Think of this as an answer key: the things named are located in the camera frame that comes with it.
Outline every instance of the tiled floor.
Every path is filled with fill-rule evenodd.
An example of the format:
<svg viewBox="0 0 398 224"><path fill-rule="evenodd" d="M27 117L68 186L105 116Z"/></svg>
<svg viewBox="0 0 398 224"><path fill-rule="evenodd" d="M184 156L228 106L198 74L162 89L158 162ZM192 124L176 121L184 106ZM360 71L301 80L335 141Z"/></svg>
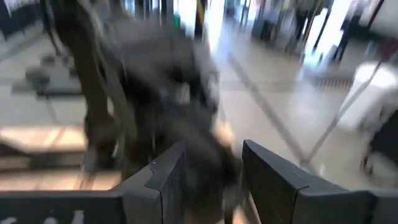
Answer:
<svg viewBox="0 0 398 224"><path fill-rule="evenodd" d="M252 139L297 164L299 158L295 157L266 111L261 108L260 100L270 103L300 147L308 153L332 121L348 91L319 89L305 77L308 67L311 67L308 66L309 62L302 65L295 56L283 55L267 48L251 40L248 32L239 30L233 24L220 27L220 30L209 29L209 36L214 41L210 47L220 68L222 110L235 132L237 142ZM76 128L69 129L63 138L53 142L60 129L58 124L81 123L85 113L83 101L51 102L57 114L57 120L54 121L45 102L37 101L32 95L11 94L11 83L23 78L24 70L38 65L39 56L48 51L51 51L50 42L42 39L0 63L0 104L3 105L0 110L0 135L25 145L84 145L81 130ZM346 58L343 64L352 64L350 58ZM241 73L247 75L259 90L257 98L253 97L245 85L247 83L243 82ZM43 128L30 129L34 126ZM389 184L370 181L361 173L359 164L365 148L363 136L335 128L315 156L313 165L318 175L347 189L391 187ZM388 167L389 171L385 172L384 169L383 166L380 174L389 173L391 175L387 179L394 178L393 170ZM95 188L108 189L118 178L113 174L103 175L107 181L98 181ZM2 175L0 188L65 190L72 188L75 179L76 173L72 171L55 175L53 172L21 174L18 177Z"/></svg>

